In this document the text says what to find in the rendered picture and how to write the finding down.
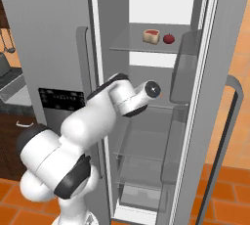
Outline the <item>black dispenser panel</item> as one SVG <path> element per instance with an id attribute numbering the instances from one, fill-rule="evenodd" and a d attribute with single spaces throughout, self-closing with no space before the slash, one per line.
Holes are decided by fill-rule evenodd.
<path id="1" fill-rule="evenodd" d="M 42 106 L 47 109 L 77 111 L 85 106 L 84 94 L 77 91 L 39 88 Z"/>

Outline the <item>dark wood cabinet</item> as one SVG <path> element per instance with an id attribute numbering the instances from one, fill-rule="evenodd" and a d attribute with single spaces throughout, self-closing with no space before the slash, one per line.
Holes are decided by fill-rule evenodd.
<path id="1" fill-rule="evenodd" d="M 16 126 L 36 123 L 34 116 L 0 113 L 0 178 L 20 181 L 26 168 L 17 153 L 17 139 L 24 128 Z"/>

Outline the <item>clear door bin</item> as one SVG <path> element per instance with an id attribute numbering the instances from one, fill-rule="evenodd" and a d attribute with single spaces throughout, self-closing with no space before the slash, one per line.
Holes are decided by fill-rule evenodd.
<path id="1" fill-rule="evenodd" d="M 202 30 L 191 30 L 183 34 L 179 53 L 174 64 L 170 102 L 189 104 L 197 68 Z"/>

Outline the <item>hanging kitchen utensil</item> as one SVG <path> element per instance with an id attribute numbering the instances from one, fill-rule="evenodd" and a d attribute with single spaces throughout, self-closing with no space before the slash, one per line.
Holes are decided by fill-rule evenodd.
<path id="1" fill-rule="evenodd" d="M 0 37 L 4 47 L 4 52 L 9 54 L 14 54 L 16 52 L 16 47 L 12 38 L 11 30 L 0 28 Z"/>

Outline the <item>clear crisper drawer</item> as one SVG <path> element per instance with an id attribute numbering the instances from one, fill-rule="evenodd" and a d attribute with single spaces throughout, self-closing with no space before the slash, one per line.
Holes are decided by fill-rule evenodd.
<path id="1" fill-rule="evenodd" d="M 121 204 L 150 211 L 165 211 L 171 189 L 171 185 L 162 185 L 160 189 L 148 189 L 119 184 L 118 194 Z"/>

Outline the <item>red tomato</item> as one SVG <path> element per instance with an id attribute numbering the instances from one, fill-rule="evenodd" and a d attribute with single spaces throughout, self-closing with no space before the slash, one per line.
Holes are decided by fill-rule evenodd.
<path id="1" fill-rule="evenodd" d="M 172 34 L 166 34 L 163 36 L 163 42 L 165 44 L 172 44 L 175 42 L 175 37 Z"/>

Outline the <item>grey hob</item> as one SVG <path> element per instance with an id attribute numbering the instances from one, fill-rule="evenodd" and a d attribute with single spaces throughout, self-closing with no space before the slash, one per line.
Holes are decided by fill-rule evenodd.
<path id="1" fill-rule="evenodd" d="M 11 67 L 3 53 L 0 53 L 0 100 L 8 105 L 31 106 L 22 70 Z"/>

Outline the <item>open grey fridge door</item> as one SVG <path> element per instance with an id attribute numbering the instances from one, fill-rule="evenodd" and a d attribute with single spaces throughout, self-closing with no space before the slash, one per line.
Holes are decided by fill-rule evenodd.
<path id="1" fill-rule="evenodd" d="M 201 31 L 187 128 L 168 225 L 188 225 L 247 0 L 202 0 Z"/>

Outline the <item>raw steak on tray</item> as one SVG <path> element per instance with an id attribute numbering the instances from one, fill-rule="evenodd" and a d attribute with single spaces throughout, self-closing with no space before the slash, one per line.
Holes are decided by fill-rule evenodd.
<path id="1" fill-rule="evenodd" d="M 143 41 L 156 45 L 160 39 L 160 31 L 157 29 L 146 29 L 143 33 Z"/>

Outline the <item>grey closed fridge door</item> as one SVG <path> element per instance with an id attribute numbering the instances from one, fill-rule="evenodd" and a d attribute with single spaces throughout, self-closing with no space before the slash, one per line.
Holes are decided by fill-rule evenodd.
<path id="1" fill-rule="evenodd" d="M 97 86 L 117 69 L 117 61 L 104 63 L 106 45 L 116 34 L 113 6 L 118 0 L 2 0 L 21 61 L 25 83 L 36 115 L 56 134 L 73 111 L 42 106 L 39 88 L 82 92 L 76 45 L 78 26 L 89 26 L 95 60 Z M 96 189 L 85 196 L 85 204 L 99 225 L 110 225 L 112 199 L 108 194 L 103 139 L 86 154 L 99 172 Z"/>

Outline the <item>grey fridge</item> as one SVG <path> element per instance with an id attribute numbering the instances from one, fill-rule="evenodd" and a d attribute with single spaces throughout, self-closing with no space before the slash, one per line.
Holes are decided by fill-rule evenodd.
<path id="1" fill-rule="evenodd" d="M 53 225 L 188 225 L 247 0 L 2 0 L 36 120 L 21 193 Z"/>

